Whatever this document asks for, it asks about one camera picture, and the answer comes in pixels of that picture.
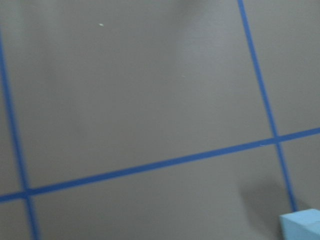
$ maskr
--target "blue tape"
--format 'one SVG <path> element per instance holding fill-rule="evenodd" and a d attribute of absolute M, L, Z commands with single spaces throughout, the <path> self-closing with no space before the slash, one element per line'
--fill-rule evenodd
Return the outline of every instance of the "blue tape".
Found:
<path fill-rule="evenodd" d="M 312 135 L 317 135 L 317 134 L 320 134 L 320 127 L 279 136 L 278 141 L 279 142 L 286 142 L 286 141 L 291 141 L 291 140 L 295 140 L 295 139 L 310 137 Z"/>
<path fill-rule="evenodd" d="M 15 192 L 15 193 L 9 193 L 6 195 L 2 195 L 0 196 L 0 203 L 5 203 L 8 201 L 12 201 L 12 200 L 17 200 L 17 199 L 23 199 L 26 197 L 26 193 L 25 192 Z"/>
<path fill-rule="evenodd" d="M 309 136 L 313 136 L 313 135 L 317 135 L 317 134 L 320 134 L 320 127 L 279 136 L 277 140 L 280 142 L 286 142 L 286 141 L 292 141 L 295 139 L 305 138 L 305 137 L 309 137 Z M 34 188 L 34 189 L 29 189 L 28 194 L 30 196 L 39 195 L 39 194 L 46 194 L 46 193 L 50 193 L 50 192 L 54 192 L 54 191 L 73 188 L 73 187 L 91 184 L 91 183 L 100 182 L 100 181 L 106 181 L 106 180 L 114 179 L 114 178 L 120 178 L 120 177 L 124 177 L 127 175 L 138 174 L 141 172 L 147 172 L 147 171 L 156 170 L 156 169 L 169 167 L 169 166 L 174 166 L 174 165 L 178 165 L 178 164 L 183 164 L 183 163 L 187 163 L 187 162 L 203 160 L 206 158 L 214 158 L 214 157 L 217 157 L 220 155 L 227 155 L 227 154 L 232 154 L 232 153 L 245 151 L 245 150 L 249 150 L 249 149 L 260 148 L 263 146 L 275 144 L 276 142 L 277 141 L 274 138 L 268 138 L 268 139 L 264 139 L 264 140 L 249 142 L 249 143 L 226 147 L 226 148 L 221 148 L 221 149 L 217 149 L 217 150 L 197 153 L 197 154 L 178 157 L 178 158 L 172 158 L 172 159 L 165 160 L 165 161 L 159 161 L 159 162 L 150 163 L 150 164 L 146 164 L 146 165 L 130 167 L 130 168 L 117 170 L 117 171 L 113 171 L 113 172 L 106 172 L 106 173 L 102 173 L 99 175 L 94 175 L 94 176 L 89 176 L 89 177 L 85 177 L 85 178 L 80 178 L 80 179 L 70 180 L 70 181 L 61 182 L 61 183 L 57 183 L 57 184 L 38 187 L 38 188 Z M 7 194 L 7 195 L 2 195 L 2 196 L 0 196 L 0 203 L 24 198 L 25 194 L 26 193 L 24 193 L 24 192 L 16 192 L 16 193 L 11 193 L 11 194 Z"/>
<path fill-rule="evenodd" d="M 12 137 L 12 145 L 13 145 L 13 150 L 15 154 L 17 170 L 19 172 L 21 187 L 25 192 L 24 203 L 28 213 L 27 215 L 28 215 L 33 239 L 39 240 L 40 237 L 39 237 L 39 231 L 37 227 L 38 224 L 36 220 L 36 214 L 33 208 L 32 200 L 28 195 L 29 184 L 28 184 L 28 178 L 27 178 L 27 171 L 25 167 L 24 156 L 23 156 L 21 142 L 19 138 L 20 135 L 19 135 L 18 125 L 15 117 L 14 106 L 13 106 L 13 101 L 12 101 L 12 96 L 11 96 L 11 91 L 9 86 L 1 35 L 0 35 L 0 72 L 1 72 L 0 74 L 2 79 L 1 82 L 2 82 L 5 108 L 6 108 L 8 122 L 9 122 L 9 130 Z"/>
<path fill-rule="evenodd" d="M 289 201 L 290 201 L 290 206 L 293 212 L 298 210 L 297 207 L 297 202 L 296 202 L 296 197 L 293 191 L 293 187 L 291 184 L 291 180 L 290 180 L 290 175 L 289 175 L 289 171 L 288 171 L 288 167 L 286 164 L 286 160 L 285 160 L 285 156 L 282 150 L 282 146 L 280 144 L 280 141 L 278 140 L 278 131 L 277 131 L 277 126 L 276 126 L 276 122 L 274 120 L 274 116 L 272 113 L 272 109 L 271 109 L 271 105 L 268 99 L 268 94 L 267 94 L 267 90 L 265 87 L 265 83 L 264 83 L 264 78 L 260 69 L 260 64 L 258 61 L 258 57 L 256 54 L 256 50 L 255 50 L 255 45 L 254 45 L 254 41 L 251 35 L 251 31 L 250 31 L 250 26 L 249 26 L 249 22 L 248 22 L 248 18 L 247 18 L 247 14 L 246 14 L 246 10 L 245 10 L 245 6 L 243 3 L 243 0 L 237 0 L 238 1 L 238 6 L 239 6 L 239 10 L 240 10 L 240 15 L 242 18 L 242 24 L 243 24 L 243 28 L 244 28 L 244 32 L 245 32 L 245 36 L 246 36 L 246 40 L 247 40 L 247 44 L 249 47 L 249 51 L 250 51 L 250 55 L 251 55 L 251 59 L 252 59 L 252 63 L 253 63 L 253 68 L 255 71 L 255 75 L 256 75 L 256 79 L 258 81 L 258 85 L 259 85 L 259 89 L 260 89 L 260 93 L 262 96 L 262 100 L 263 100 L 263 104 L 264 104 L 264 108 L 268 117 L 268 121 L 270 124 L 270 128 L 272 131 L 272 135 L 273 137 L 276 139 L 276 151 L 278 154 L 278 158 L 279 158 L 279 162 L 280 162 L 280 166 L 281 166 L 281 171 L 283 174 L 283 178 L 284 178 L 284 182 L 285 182 L 285 186 L 287 189 L 287 193 L 288 193 L 288 197 L 289 197 Z"/>
<path fill-rule="evenodd" d="M 59 191 L 62 189 L 77 187 L 80 185 L 91 184 L 91 183 L 100 182 L 100 181 L 104 181 L 104 180 L 124 177 L 127 175 L 133 175 L 133 174 L 137 174 L 137 173 L 161 169 L 161 168 L 170 167 L 170 166 L 174 166 L 174 165 L 199 161 L 199 160 L 203 160 L 203 159 L 207 159 L 207 158 L 213 158 L 216 156 L 236 153 L 236 152 L 240 152 L 240 151 L 244 151 L 244 150 L 248 150 L 248 149 L 254 149 L 254 148 L 261 147 L 261 146 L 271 145 L 274 143 L 275 142 L 274 142 L 273 138 L 269 138 L 269 139 L 249 142 L 249 143 L 245 143 L 245 144 L 241 144 L 241 145 L 225 147 L 225 148 L 221 148 L 221 149 L 217 149 L 217 150 L 212 150 L 212 151 L 201 152 L 201 153 L 196 153 L 196 154 L 192 154 L 192 155 L 172 158 L 172 159 L 168 159 L 168 160 L 153 162 L 153 163 L 149 163 L 149 164 L 145 164 L 145 165 L 130 167 L 130 168 L 122 169 L 122 170 L 116 170 L 116 171 L 107 172 L 107 173 L 103 173 L 103 174 L 99 174 L 99 175 L 89 176 L 89 177 L 80 178 L 80 179 L 76 179 L 76 180 L 71 180 L 71 181 L 66 181 L 66 182 L 62 182 L 62 183 L 57 183 L 57 184 L 52 184 L 52 185 L 48 185 L 48 186 L 30 189 L 30 194 L 31 195 L 45 194 L 45 193 L 49 193 L 49 192 Z"/>

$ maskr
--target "gray wall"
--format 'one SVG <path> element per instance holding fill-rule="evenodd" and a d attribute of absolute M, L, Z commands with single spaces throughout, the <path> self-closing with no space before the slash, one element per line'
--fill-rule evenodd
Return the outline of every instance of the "gray wall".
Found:
<path fill-rule="evenodd" d="M 319 128 L 320 2 L 244 4 L 279 135 Z M 273 137 L 236 0 L 0 0 L 0 23 L 32 189 Z M 0 197 L 22 190 L 4 106 Z M 319 140 L 283 143 L 300 209 Z M 274 240 L 291 211 L 273 144 L 32 200 L 43 240 Z M 32 239 L 0 203 L 0 238 Z"/>

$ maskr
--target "light blue foam block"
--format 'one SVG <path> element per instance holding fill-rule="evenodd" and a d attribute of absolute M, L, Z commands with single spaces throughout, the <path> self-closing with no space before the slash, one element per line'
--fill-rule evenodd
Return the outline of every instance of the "light blue foam block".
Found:
<path fill-rule="evenodd" d="M 320 211 L 308 209 L 280 216 L 285 240 L 320 240 Z"/>

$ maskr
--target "blue tape line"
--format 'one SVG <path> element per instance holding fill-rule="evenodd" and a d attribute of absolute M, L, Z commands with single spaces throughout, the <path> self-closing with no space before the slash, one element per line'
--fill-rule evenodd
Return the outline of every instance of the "blue tape line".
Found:
<path fill-rule="evenodd" d="M 320 134 L 320 127 L 279 136 L 278 141 L 279 142 L 286 142 L 286 141 L 291 141 L 291 140 L 295 140 L 295 139 L 310 137 L 312 135 L 317 135 L 317 134 Z"/>
<path fill-rule="evenodd" d="M 23 199 L 26 197 L 26 193 L 25 192 L 15 192 L 15 193 L 9 193 L 6 195 L 2 195 L 0 196 L 0 203 L 5 203 L 8 201 L 12 201 L 12 200 L 17 200 L 17 199 Z"/>
<path fill-rule="evenodd" d="M 286 186 L 286 189 L 287 189 L 287 193 L 288 193 L 288 197 L 289 197 L 289 201 L 290 201 L 290 206 L 291 206 L 292 211 L 296 212 L 298 210 L 297 203 L 296 203 L 296 198 L 295 198 L 295 194 L 294 194 L 293 187 L 292 187 L 292 184 L 291 184 L 290 175 L 289 175 L 288 167 L 287 167 L 287 164 L 286 164 L 285 156 L 284 156 L 284 153 L 283 153 L 283 150 L 282 150 L 282 146 L 281 146 L 281 144 L 280 144 L 280 142 L 278 140 L 277 126 L 276 126 L 276 122 L 274 120 L 274 116 L 273 116 L 273 113 L 272 113 L 271 105 L 270 105 L 270 102 L 269 102 L 269 99 L 268 99 L 267 90 L 265 88 L 265 83 L 264 83 L 263 75 L 262 75 L 262 72 L 261 72 L 261 69 L 260 69 L 260 65 L 259 65 L 257 54 L 256 54 L 253 38 L 252 38 L 252 35 L 251 35 L 250 26 L 249 26 L 247 14 L 246 14 L 245 6 L 244 6 L 244 3 L 243 3 L 243 0 L 237 0 L 237 1 L 238 1 L 240 15 L 241 15 L 241 18 L 242 18 L 242 24 L 243 24 L 243 28 L 244 28 L 247 44 L 248 44 L 248 47 L 249 47 L 249 51 L 250 51 L 250 55 L 251 55 L 251 59 L 252 59 L 252 63 L 253 63 L 253 67 L 254 67 L 254 71 L 255 71 L 255 75 L 256 75 L 256 79 L 258 81 L 258 85 L 259 85 L 259 88 L 260 88 L 260 93 L 261 93 L 261 96 L 262 96 L 263 104 L 264 104 L 265 111 L 266 111 L 266 114 L 267 114 L 267 117 L 268 117 L 268 121 L 269 121 L 269 124 L 270 124 L 272 135 L 276 139 L 276 143 L 275 143 L 276 151 L 277 151 L 277 154 L 278 154 L 278 158 L 279 158 L 279 162 L 280 162 L 280 166 L 281 166 L 281 170 L 282 170 L 285 186 Z"/>
<path fill-rule="evenodd" d="M 317 134 L 320 134 L 320 127 L 279 136 L 278 141 L 287 142 L 287 141 L 301 139 L 301 138 L 305 138 L 305 137 L 309 137 L 309 136 L 313 136 L 313 135 L 317 135 Z M 173 158 L 173 159 L 169 159 L 169 160 L 164 161 L 164 162 L 167 162 L 166 163 L 167 165 L 165 165 L 164 163 L 161 164 L 162 162 L 158 162 L 158 163 L 155 163 L 156 165 L 154 165 L 154 163 L 150 163 L 150 164 L 146 164 L 146 165 L 142 165 L 142 166 L 126 168 L 126 169 L 113 171 L 113 172 L 107 172 L 107 173 L 94 175 L 94 176 L 90 176 L 90 177 L 86 177 L 86 178 L 80 178 L 80 179 L 75 179 L 75 180 L 71 180 L 71 181 L 67 181 L 67 182 L 62 182 L 62 183 L 47 185 L 47 186 L 38 187 L 38 188 L 34 188 L 34 189 L 29 189 L 28 194 L 31 196 L 38 195 L 38 194 L 46 194 L 46 193 L 59 191 L 59 190 L 67 189 L 67 188 L 78 187 L 81 185 L 86 185 L 86 184 L 90 184 L 90 183 L 94 183 L 94 182 L 105 181 L 108 179 L 124 177 L 127 175 L 138 174 L 141 172 L 156 170 L 159 168 L 164 168 L 164 167 L 169 167 L 169 166 L 173 166 L 173 165 L 177 165 L 177 164 L 183 164 L 183 163 L 187 163 L 187 162 L 191 162 L 191 161 L 205 159 L 206 158 L 206 157 L 204 157 L 205 154 L 207 154 L 208 158 L 214 158 L 214 157 L 217 157 L 220 155 L 227 155 L 227 154 L 232 154 L 235 152 L 240 152 L 240 151 L 245 151 L 245 150 L 249 150 L 249 149 L 263 147 L 266 145 L 275 144 L 276 142 L 277 141 L 274 138 L 269 138 L 269 139 L 265 139 L 265 140 L 259 140 L 259 141 L 250 142 L 250 143 L 246 143 L 246 144 L 217 149 L 217 150 L 213 150 L 210 152 L 204 152 L 204 153 L 198 153 L 198 154 L 188 155 L 188 156 L 184 156 L 184 157 Z M 0 203 L 24 198 L 25 195 L 26 195 L 25 192 L 16 192 L 16 193 L 2 195 L 2 196 L 0 196 Z"/>
<path fill-rule="evenodd" d="M 30 189 L 30 194 L 31 195 L 45 194 L 49 192 L 59 191 L 62 189 L 68 189 L 68 188 L 77 187 L 81 185 L 100 182 L 103 180 L 124 177 L 127 175 L 133 175 L 133 174 L 147 172 L 151 170 L 166 168 L 174 165 L 179 165 L 179 164 L 184 164 L 188 162 L 194 162 L 194 161 L 199 161 L 203 159 L 213 158 L 216 156 L 236 153 L 244 150 L 254 149 L 261 146 L 271 145 L 274 143 L 275 141 L 273 138 L 268 138 L 265 140 L 249 142 L 241 145 L 230 146 L 230 147 L 225 147 L 217 150 L 196 153 L 193 155 L 172 158 L 168 160 L 158 161 L 158 162 L 149 163 L 145 165 L 130 167 L 122 170 L 116 170 L 116 171 L 107 172 L 99 175 L 89 176 L 89 177 L 80 178 L 76 180 L 71 180 L 71 181 L 66 181 L 62 183 Z"/>
<path fill-rule="evenodd" d="M 10 86 L 9 86 L 1 35 L 0 35 L 0 71 L 1 71 L 5 108 L 6 108 L 8 122 L 9 122 L 9 129 L 12 137 L 12 145 L 14 148 L 17 170 L 19 172 L 21 186 L 24 192 L 26 193 L 24 196 L 24 203 L 26 205 L 27 212 L 28 212 L 28 219 L 31 227 L 32 236 L 35 240 L 39 240 L 40 238 L 39 238 L 39 232 L 37 227 L 38 224 L 36 221 L 36 214 L 33 208 L 32 200 L 28 196 L 29 184 L 28 184 L 28 178 L 27 178 L 27 171 L 25 167 L 24 156 L 23 156 L 21 142 L 19 138 L 18 125 L 15 117 L 14 105 L 13 105 Z"/>

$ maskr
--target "grid line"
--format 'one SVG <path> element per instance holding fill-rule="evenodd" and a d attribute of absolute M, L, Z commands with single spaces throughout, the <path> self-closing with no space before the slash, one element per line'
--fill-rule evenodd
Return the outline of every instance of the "grid line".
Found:
<path fill-rule="evenodd" d="M 249 51 L 250 51 L 250 55 L 251 55 L 251 59 L 252 59 L 252 63 L 253 63 L 254 72 L 256 75 L 256 79 L 257 79 L 257 82 L 259 85 L 261 97 L 263 100 L 265 112 L 267 114 L 267 118 L 268 118 L 268 122 L 269 122 L 269 125 L 271 128 L 272 135 L 273 135 L 274 139 L 276 140 L 276 142 L 275 142 L 276 152 L 278 155 L 278 159 L 279 159 L 286 191 L 288 194 L 291 210 L 293 212 L 296 212 L 298 210 L 297 201 L 296 201 L 295 193 L 294 193 L 294 190 L 292 187 L 289 170 L 288 170 L 288 166 L 286 163 L 286 158 L 285 158 L 281 143 L 278 141 L 277 125 L 276 125 L 276 121 L 275 121 L 275 118 L 274 118 L 274 115 L 272 112 L 271 104 L 270 104 L 270 101 L 268 98 L 268 93 L 267 93 L 267 90 L 265 87 L 264 77 L 262 75 L 262 71 L 260 68 L 260 64 L 259 64 L 259 60 L 257 57 L 254 41 L 253 41 L 253 38 L 251 35 L 245 5 L 244 5 L 243 0 L 237 0 L 237 2 L 238 2 L 239 10 L 240 10 L 240 15 L 241 15 L 241 19 L 242 19 L 242 24 L 243 24 L 247 44 L 249 47 Z"/>
<path fill-rule="evenodd" d="M 249 27 L 249 22 L 247 19 L 246 11 L 245 11 L 245 6 L 243 3 L 243 0 L 237 0 L 239 10 L 240 10 L 240 15 L 242 18 L 242 24 L 244 27 L 249 51 L 251 54 L 251 59 L 253 63 L 253 67 L 255 70 L 256 78 L 259 84 L 259 89 L 260 93 L 262 96 L 263 104 L 267 113 L 270 129 L 272 131 L 272 138 L 267 138 L 267 139 L 262 139 L 258 141 L 253 141 L 249 143 L 244 143 L 244 144 L 239 144 L 239 145 L 234 145 L 230 147 L 225 147 L 225 148 L 220 148 L 212 151 L 206 151 L 206 152 L 200 152 L 192 155 L 187 155 L 187 156 L 182 156 L 182 157 L 177 157 L 177 158 L 172 158 L 168 160 L 163 160 L 163 161 L 158 161 L 154 163 L 149 163 L 145 165 L 140 165 L 140 166 L 135 166 L 135 167 L 129 167 L 121 170 L 116 170 L 112 172 L 106 172 L 102 174 L 97 174 L 89 177 L 84 177 L 84 178 L 79 178 L 79 179 L 74 179 L 70 181 L 65 181 L 61 183 L 56 183 L 56 184 L 51 184 L 51 185 L 46 185 L 42 187 L 37 187 L 37 188 L 29 188 L 29 183 L 28 183 L 28 176 L 27 176 L 27 171 L 25 168 L 25 160 L 22 152 L 22 146 L 21 146 L 21 141 L 20 141 L 20 136 L 19 136 L 19 131 L 18 131 L 18 125 L 14 113 L 14 106 L 13 106 L 13 101 L 11 97 L 11 91 L 10 91 L 10 86 L 9 86 L 9 80 L 7 76 L 7 70 L 6 70 L 6 65 L 5 65 L 5 57 L 4 57 L 4 50 L 3 50 L 3 44 L 1 41 L 1 36 L 0 36 L 0 71 L 1 71 L 1 79 L 2 79 L 2 87 L 3 87 L 3 95 L 4 95 L 4 100 L 6 104 L 6 111 L 7 111 L 7 117 L 9 121 L 9 129 L 12 137 L 12 146 L 14 148 L 15 152 L 15 158 L 16 158 L 16 165 L 17 165 L 17 170 L 19 173 L 19 178 L 20 178 L 20 184 L 23 189 L 23 191 L 15 192 L 15 193 L 8 193 L 4 195 L 0 195 L 0 203 L 6 203 L 8 201 L 12 200 L 17 200 L 17 199 L 23 199 L 28 215 L 28 220 L 32 232 L 32 236 L 34 240 L 40 240 L 40 234 L 39 234 L 39 229 L 38 229 L 38 223 L 36 219 L 36 214 L 32 202 L 32 196 L 36 195 L 41 195 L 41 194 L 47 194 L 51 193 L 54 191 L 61 191 L 64 189 L 68 188 L 73 188 L 73 187 L 78 187 L 86 184 L 91 184 L 95 182 L 101 182 L 101 181 L 106 181 L 114 178 L 120 178 L 128 175 L 133 175 L 133 174 L 138 174 L 142 172 L 147 172 L 147 171 L 152 171 L 156 169 L 161 169 L 165 167 L 170 167 L 174 165 L 179 165 L 179 164 L 184 164 L 188 162 L 194 162 L 194 161 L 200 161 L 208 158 L 214 158 L 217 156 L 221 155 L 227 155 L 227 154 L 232 154 L 240 151 L 245 151 L 249 149 L 255 149 L 255 148 L 260 148 L 263 146 L 267 145 L 275 145 L 278 158 L 280 161 L 281 165 L 281 170 L 282 174 L 285 180 L 286 188 L 287 188 L 287 193 L 289 196 L 290 200 L 290 205 L 293 211 L 297 210 L 297 205 L 296 205 L 296 199 L 293 193 L 289 173 L 288 173 L 288 167 L 286 164 L 286 160 L 283 154 L 281 142 L 287 142 L 287 141 L 292 141 L 295 139 L 300 139 L 300 138 L 305 138 L 313 135 L 320 134 L 320 127 L 318 128 L 313 128 L 305 131 L 299 131 L 295 133 L 290 133 L 286 135 L 279 136 L 278 131 L 277 131 L 277 126 L 276 122 L 274 120 L 274 116 L 272 114 L 272 108 L 269 103 L 267 91 L 264 85 L 264 80 L 262 76 L 262 72 L 260 69 L 260 65 L 258 62 L 257 54 L 255 51 L 252 35 L 250 32 L 250 27 Z"/>
<path fill-rule="evenodd" d="M 33 201 L 29 196 L 29 182 L 28 182 L 28 176 L 26 171 L 26 164 L 25 164 L 23 149 L 21 145 L 19 129 L 16 121 L 15 109 L 12 101 L 6 63 L 5 63 L 4 49 L 3 49 L 3 44 L 1 39 L 2 38 L 0 35 L 0 71 L 1 71 L 0 74 L 2 79 L 1 82 L 2 82 L 5 109 L 7 113 L 6 115 L 8 118 L 8 125 L 9 125 L 8 127 L 11 134 L 12 148 L 14 151 L 16 168 L 18 171 L 19 179 L 20 179 L 20 185 L 24 192 L 23 200 L 27 210 L 27 217 L 29 220 L 31 233 L 34 240 L 40 240 L 36 213 L 34 210 Z"/>
<path fill-rule="evenodd" d="M 70 181 L 64 181 L 64 182 L 45 185 L 41 187 L 30 188 L 28 191 L 28 194 L 30 196 L 47 194 L 55 191 L 61 191 L 69 188 L 83 186 L 86 184 L 107 181 L 115 178 L 148 172 L 148 171 L 157 170 L 157 169 L 170 167 L 174 165 L 205 160 L 208 158 L 214 158 L 222 155 L 233 154 L 233 153 L 242 152 L 242 151 L 255 149 L 255 148 L 262 148 L 264 146 L 274 145 L 277 142 L 289 142 L 296 139 L 306 138 L 306 137 L 310 137 L 318 134 L 320 134 L 320 127 L 282 135 L 282 136 L 279 136 L 277 139 L 267 138 L 267 139 L 253 141 L 245 144 L 239 144 L 239 145 L 234 145 L 230 147 L 220 148 L 212 151 L 200 152 L 192 155 L 171 158 L 164 161 L 158 161 L 158 162 L 139 165 L 135 167 L 124 168 L 116 171 L 105 172 L 102 174 L 78 178 Z M 0 204 L 8 201 L 16 200 L 16 199 L 21 199 L 23 197 L 24 197 L 24 192 L 15 192 L 10 194 L 0 195 Z"/>

